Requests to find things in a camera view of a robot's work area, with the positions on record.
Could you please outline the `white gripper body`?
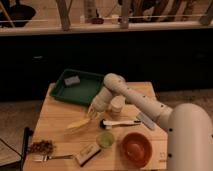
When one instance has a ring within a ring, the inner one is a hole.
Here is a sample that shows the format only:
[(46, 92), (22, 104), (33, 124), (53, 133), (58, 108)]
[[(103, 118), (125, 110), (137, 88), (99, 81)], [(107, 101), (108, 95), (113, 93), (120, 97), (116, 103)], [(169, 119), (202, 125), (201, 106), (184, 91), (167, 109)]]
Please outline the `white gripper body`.
[(103, 87), (92, 100), (92, 107), (97, 112), (104, 112), (109, 106), (112, 98), (112, 93), (106, 87)]

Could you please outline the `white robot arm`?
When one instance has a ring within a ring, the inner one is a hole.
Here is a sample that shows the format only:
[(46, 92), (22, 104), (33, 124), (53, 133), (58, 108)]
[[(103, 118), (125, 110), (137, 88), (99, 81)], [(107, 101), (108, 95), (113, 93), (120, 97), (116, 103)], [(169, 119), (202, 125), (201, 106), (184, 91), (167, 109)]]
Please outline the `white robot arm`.
[(122, 95), (168, 134), (167, 171), (213, 171), (213, 123), (208, 113), (192, 103), (171, 108), (128, 86), (109, 73), (91, 106), (104, 112), (116, 95)]

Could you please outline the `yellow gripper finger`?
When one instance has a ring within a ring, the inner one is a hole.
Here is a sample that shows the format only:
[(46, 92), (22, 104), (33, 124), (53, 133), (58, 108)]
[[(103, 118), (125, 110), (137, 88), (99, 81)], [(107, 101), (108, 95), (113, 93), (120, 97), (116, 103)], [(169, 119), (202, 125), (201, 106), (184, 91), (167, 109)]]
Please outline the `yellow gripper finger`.
[(103, 112), (96, 112), (95, 119), (100, 118), (103, 115)]
[(88, 111), (87, 111), (87, 115), (89, 117), (92, 117), (94, 115), (94, 108), (93, 108), (93, 106), (89, 106)]

